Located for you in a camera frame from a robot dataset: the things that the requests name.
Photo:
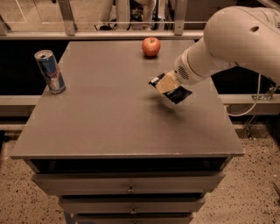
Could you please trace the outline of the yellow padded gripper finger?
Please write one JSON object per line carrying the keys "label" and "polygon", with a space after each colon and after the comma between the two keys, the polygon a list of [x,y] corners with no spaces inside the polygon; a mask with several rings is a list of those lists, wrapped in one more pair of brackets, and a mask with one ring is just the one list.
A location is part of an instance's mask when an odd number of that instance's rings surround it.
{"label": "yellow padded gripper finger", "polygon": [[170,71],[165,74],[165,76],[156,85],[156,89],[161,93],[167,93],[180,86],[180,82],[174,71]]}

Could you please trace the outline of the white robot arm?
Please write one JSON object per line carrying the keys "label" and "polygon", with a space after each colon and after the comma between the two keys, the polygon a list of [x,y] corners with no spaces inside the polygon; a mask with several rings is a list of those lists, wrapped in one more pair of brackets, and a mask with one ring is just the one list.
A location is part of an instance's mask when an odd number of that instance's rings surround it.
{"label": "white robot arm", "polygon": [[280,81],[280,12],[271,8],[231,6],[206,23],[203,37],[180,54],[173,69],[156,85],[167,93],[195,85],[239,66]]}

